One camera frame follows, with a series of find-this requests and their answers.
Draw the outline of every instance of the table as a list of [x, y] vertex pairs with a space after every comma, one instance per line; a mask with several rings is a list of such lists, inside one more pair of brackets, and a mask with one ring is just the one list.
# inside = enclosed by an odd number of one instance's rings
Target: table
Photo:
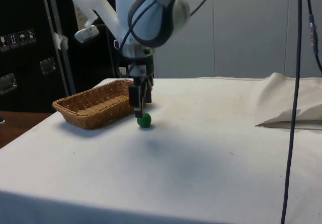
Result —
[[0, 124], [0, 148], [49, 117], [50, 113], [1, 112], [5, 120]]
[[[262, 82], [156, 79], [146, 130], [53, 114], [0, 150], [0, 223], [279, 223], [289, 131], [254, 127]], [[288, 223], [322, 223], [321, 183], [322, 135], [297, 131]]]

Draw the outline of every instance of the wicker basket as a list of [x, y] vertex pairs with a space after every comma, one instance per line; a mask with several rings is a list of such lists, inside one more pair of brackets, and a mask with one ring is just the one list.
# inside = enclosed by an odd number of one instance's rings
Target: wicker basket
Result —
[[127, 80], [116, 80], [55, 101], [52, 106], [65, 120], [84, 129], [94, 129], [133, 113]]

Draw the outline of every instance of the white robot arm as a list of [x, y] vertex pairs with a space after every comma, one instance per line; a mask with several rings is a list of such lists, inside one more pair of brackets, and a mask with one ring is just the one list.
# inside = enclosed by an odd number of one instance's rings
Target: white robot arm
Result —
[[190, 17], [186, 0], [116, 0], [116, 11], [107, 0], [73, 0], [88, 18], [85, 29], [78, 31], [78, 41], [95, 37], [98, 30], [92, 23], [101, 17], [116, 38], [114, 46], [131, 62], [129, 75], [130, 104], [135, 116], [142, 117], [143, 103], [151, 102], [153, 86], [153, 48], [164, 45], [183, 28]]

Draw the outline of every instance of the sticker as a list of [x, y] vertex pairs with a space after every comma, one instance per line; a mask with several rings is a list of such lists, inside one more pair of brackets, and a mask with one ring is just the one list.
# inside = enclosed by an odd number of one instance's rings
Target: sticker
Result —
[[19, 40], [17, 34], [8, 34], [9, 45], [11, 49], [19, 47]]
[[20, 46], [24, 46], [28, 44], [26, 31], [18, 32], [18, 40], [19, 40]]
[[27, 30], [27, 39], [28, 39], [28, 42], [30, 44], [32, 43], [36, 43], [36, 35], [35, 35], [35, 31], [33, 29], [28, 29]]
[[0, 52], [10, 50], [8, 38], [6, 35], [0, 36]]

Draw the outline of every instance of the folded white fabric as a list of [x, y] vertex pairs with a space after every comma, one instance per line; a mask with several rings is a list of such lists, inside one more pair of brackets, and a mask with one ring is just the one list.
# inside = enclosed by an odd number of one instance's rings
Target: folded white fabric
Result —
[[[290, 127], [294, 87], [293, 78], [278, 73], [256, 86], [256, 126]], [[322, 130], [322, 79], [301, 79], [297, 109], [297, 129]]]

